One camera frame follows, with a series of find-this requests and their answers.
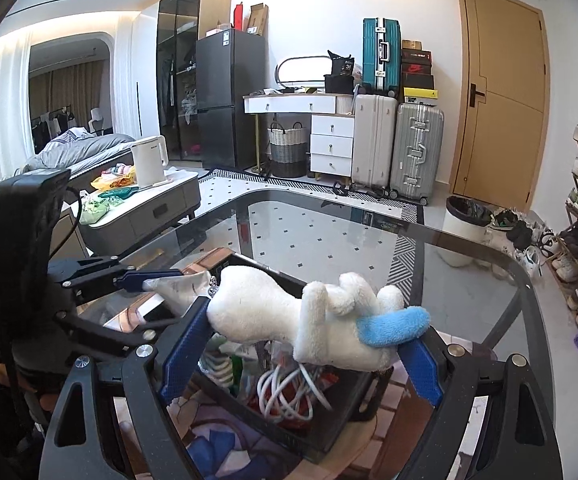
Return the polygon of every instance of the refrigerator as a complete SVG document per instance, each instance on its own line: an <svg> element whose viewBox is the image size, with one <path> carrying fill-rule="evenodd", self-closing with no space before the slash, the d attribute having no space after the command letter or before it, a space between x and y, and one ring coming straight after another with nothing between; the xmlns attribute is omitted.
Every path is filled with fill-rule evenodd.
<svg viewBox="0 0 578 480"><path fill-rule="evenodd" d="M256 130L243 97L264 88L265 38L230 28L198 40L195 60L202 166L250 168Z"/></svg>

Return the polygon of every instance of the yellow plastic bag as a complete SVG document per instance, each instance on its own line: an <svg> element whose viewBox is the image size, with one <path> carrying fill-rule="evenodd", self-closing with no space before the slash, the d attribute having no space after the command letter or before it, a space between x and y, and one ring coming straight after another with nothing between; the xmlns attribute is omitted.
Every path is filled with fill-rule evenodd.
<svg viewBox="0 0 578 480"><path fill-rule="evenodd" d="M109 191L119 187L132 186L136 183L135 167L126 175L113 176L110 174L101 175L96 178L91 185L100 191Z"/></svg>

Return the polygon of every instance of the wooden door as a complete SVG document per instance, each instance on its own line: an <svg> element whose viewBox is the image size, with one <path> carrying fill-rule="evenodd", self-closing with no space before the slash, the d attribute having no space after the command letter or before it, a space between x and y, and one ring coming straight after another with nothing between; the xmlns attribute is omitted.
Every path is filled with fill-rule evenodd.
<svg viewBox="0 0 578 480"><path fill-rule="evenodd" d="M468 80L453 192L525 210L548 115L542 16L515 0L464 0L464 11Z"/></svg>

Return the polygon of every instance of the electric kettle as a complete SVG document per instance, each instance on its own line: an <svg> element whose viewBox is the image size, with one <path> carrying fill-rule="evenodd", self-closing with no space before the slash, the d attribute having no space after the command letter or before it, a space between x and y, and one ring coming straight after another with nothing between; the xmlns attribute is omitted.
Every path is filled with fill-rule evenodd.
<svg viewBox="0 0 578 480"><path fill-rule="evenodd" d="M168 164L165 138L161 135L136 140L131 145L138 187L148 187L165 180Z"/></svg>

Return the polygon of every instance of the glass table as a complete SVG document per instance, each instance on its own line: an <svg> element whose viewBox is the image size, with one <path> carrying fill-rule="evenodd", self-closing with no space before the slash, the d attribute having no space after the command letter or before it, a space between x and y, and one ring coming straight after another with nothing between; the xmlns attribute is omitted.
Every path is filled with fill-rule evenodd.
<svg viewBox="0 0 578 480"><path fill-rule="evenodd" d="M165 232L122 262L144 270L182 269L218 247L304 282L337 283L341 273L357 272L375 290L399 286L408 304L431 313L438 332L480 344L499 360L523 354L553 419L553 377L542 314L528 275L505 254L370 210L262 189ZM442 250L481 265L451 267ZM497 279L491 265L504 269L506 278ZM85 305L81 316L102 324L137 301L138 294L115 292ZM143 307L154 305L147 301Z"/></svg>

